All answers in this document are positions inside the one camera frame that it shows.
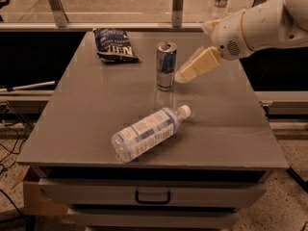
soda can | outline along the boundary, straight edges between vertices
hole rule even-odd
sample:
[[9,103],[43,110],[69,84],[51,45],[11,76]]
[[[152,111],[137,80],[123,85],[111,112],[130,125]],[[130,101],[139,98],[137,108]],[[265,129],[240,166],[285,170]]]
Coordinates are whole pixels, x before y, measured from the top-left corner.
[[164,41],[157,45],[156,84],[159,90],[173,90],[176,51],[174,42]]

drawer handle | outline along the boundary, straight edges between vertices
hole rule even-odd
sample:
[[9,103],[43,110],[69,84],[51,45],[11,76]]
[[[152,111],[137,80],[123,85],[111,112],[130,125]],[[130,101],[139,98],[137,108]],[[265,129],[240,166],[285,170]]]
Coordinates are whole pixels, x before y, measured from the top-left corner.
[[167,199],[163,201],[147,201],[147,200],[140,200],[139,199],[139,192],[135,192],[135,200],[139,204],[168,204],[171,200],[171,192],[167,192]]

white bottle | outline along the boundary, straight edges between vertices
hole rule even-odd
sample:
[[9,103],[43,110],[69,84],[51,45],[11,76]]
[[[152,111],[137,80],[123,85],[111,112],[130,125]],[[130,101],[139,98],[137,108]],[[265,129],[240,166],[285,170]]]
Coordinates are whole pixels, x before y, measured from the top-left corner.
[[163,108],[160,111],[124,128],[112,136],[115,153],[128,163],[165,139],[174,135],[180,123],[191,115],[187,105],[177,110]]
[[212,10],[213,19],[221,19],[227,14],[229,0],[214,0]]

desk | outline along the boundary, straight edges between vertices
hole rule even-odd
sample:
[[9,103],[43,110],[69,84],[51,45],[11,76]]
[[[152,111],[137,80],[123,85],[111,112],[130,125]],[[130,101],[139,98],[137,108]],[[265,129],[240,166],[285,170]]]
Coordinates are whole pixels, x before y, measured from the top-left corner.
[[[86,226],[230,228],[241,208],[265,191],[285,157],[239,61],[173,92],[157,90],[156,45],[178,46],[181,65],[202,33],[129,32],[141,58],[104,64],[86,33],[18,162],[31,166],[54,200]],[[124,164],[111,136],[162,107],[187,104],[192,115],[179,133]]]

black snack bag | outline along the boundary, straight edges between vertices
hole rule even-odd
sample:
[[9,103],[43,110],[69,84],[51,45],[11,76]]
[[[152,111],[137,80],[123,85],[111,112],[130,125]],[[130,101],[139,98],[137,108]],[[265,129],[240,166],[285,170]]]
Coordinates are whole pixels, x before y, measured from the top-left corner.
[[126,31],[96,28],[93,30],[97,55],[105,62],[138,61]]

